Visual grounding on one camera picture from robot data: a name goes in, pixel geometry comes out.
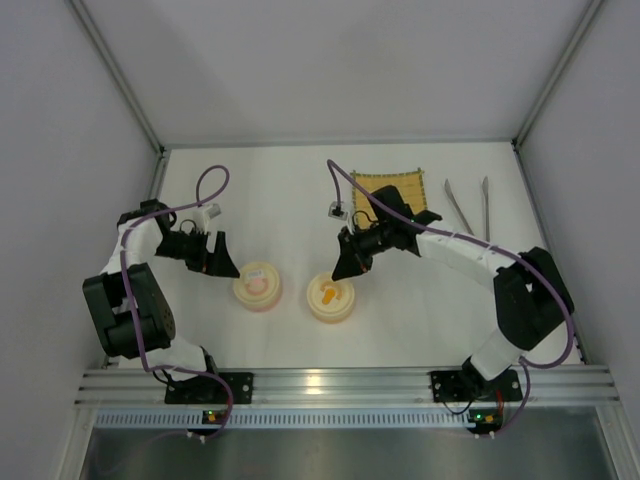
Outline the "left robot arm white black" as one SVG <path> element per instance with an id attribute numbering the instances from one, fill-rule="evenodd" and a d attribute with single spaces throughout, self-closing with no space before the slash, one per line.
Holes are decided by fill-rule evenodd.
<path id="1" fill-rule="evenodd" d="M 82 292 L 100 345 L 109 357 L 138 359 L 142 369 L 178 379 L 218 379 L 215 362 L 200 346 L 177 333 L 176 320 L 152 270 L 155 258 L 182 262 L 192 273 L 237 279 L 240 272 L 227 249 L 226 233 L 214 229 L 220 207 L 201 204 L 180 220 L 157 199 L 122 214 L 117 243 L 101 272 L 86 279 Z"/>

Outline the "cream lid with pink handle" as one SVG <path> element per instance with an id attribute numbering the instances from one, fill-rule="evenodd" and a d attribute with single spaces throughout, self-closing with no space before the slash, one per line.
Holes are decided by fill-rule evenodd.
<path id="1" fill-rule="evenodd" d="M 248 310 L 263 311 L 273 307 L 282 293 L 278 270 L 268 262 L 250 262 L 233 282 L 237 300 Z"/>

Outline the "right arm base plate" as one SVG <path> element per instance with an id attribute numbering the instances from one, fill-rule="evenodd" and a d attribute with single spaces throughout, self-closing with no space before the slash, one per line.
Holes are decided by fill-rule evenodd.
<path id="1" fill-rule="evenodd" d="M 493 380 L 467 374 L 461 369 L 434 370 L 429 376 L 436 403 L 491 402 L 497 400 L 498 393 L 505 402 L 523 399 L 518 373 L 514 369 L 504 371 Z"/>

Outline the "metal tongs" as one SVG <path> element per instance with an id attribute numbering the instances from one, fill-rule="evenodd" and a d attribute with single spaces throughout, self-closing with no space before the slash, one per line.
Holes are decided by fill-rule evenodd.
<path id="1" fill-rule="evenodd" d="M 474 236 L 480 235 L 481 238 L 489 242 L 492 237 L 491 224 L 491 199 L 490 199 L 490 179 L 484 176 L 477 188 L 478 193 L 475 197 L 476 206 L 473 210 L 469 210 L 470 203 L 460 202 L 459 195 L 454 189 L 452 182 L 446 178 L 443 183 L 443 191 L 445 197 L 455 213 L 463 230 Z"/>

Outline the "pink bowl white inside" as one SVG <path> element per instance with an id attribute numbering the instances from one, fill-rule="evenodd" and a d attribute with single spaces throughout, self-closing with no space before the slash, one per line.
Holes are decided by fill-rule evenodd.
<path id="1" fill-rule="evenodd" d="M 237 279 L 233 284 L 233 292 L 240 305 L 252 312 L 265 312 L 273 308 L 279 302 L 282 290 L 280 281 L 268 278 L 248 282 Z"/>

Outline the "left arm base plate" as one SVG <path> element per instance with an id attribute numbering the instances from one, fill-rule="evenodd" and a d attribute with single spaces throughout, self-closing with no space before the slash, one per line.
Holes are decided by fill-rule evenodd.
<path id="1" fill-rule="evenodd" d="M 221 373 L 221 380 L 229 387 L 234 405 L 252 403 L 254 374 L 251 372 Z M 169 405 L 224 404 L 229 399 L 225 387 L 209 377 L 174 381 L 166 387 L 164 402 Z"/>

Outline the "cream lid with orange handle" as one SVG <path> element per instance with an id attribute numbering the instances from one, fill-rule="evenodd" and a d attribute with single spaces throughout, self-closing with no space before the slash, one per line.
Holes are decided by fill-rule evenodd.
<path id="1" fill-rule="evenodd" d="M 350 280 L 333 281 L 330 272 L 316 275 L 306 290 L 308 306 L 310 303 L 325 305 L 356 300 L 355 288 Z"/>

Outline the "orange bowl white inside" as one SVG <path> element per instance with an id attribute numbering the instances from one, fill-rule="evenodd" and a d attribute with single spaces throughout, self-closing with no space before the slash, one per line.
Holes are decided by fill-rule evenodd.
<path id="1" fill-rule="evenodd" d="M 346 320 L 353 312 L 355 302 L 338 302 L 325 305 L 320 303 L 310 303 L 309 309 L 312 316 L 325 324 L 337 324 Z"/>

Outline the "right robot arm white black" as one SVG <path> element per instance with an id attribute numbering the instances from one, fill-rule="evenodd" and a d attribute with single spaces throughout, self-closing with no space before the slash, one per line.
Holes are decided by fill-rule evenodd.
<path id="1" fill-rule="evenodd" d="M 494 296 L 496 327 L 458 372 L 472 398 L 484 396 L 560 325 L 574 333 L 574 302 L 547 250 L 514 253 L 469 233 L 450 231 L 439 214 L 414 212 L 391 185 L 367 199 L 376 218 L 367 228 L 341 228 L 333 280 L 361 276 L 372 269 L 375 255 L 396 249 L 443 264 L 485 287 Z"/>

